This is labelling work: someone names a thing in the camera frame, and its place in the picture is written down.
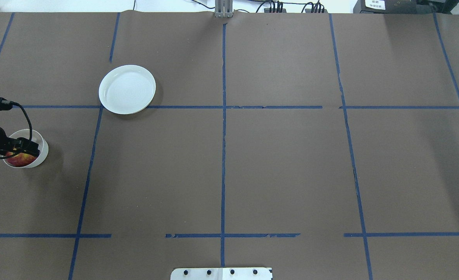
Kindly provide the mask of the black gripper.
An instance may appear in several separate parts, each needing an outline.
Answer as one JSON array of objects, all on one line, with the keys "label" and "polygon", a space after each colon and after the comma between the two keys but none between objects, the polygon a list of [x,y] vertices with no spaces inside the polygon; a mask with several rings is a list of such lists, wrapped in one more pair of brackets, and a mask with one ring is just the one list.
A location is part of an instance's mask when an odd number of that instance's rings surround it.
[{"label": "black gripper", "polygon": [[36,158],[40,155],[39,144],[23,137],[8,138],[5,131],[0,128],[0,154],[5,154],[6,157],[21,154]]}]

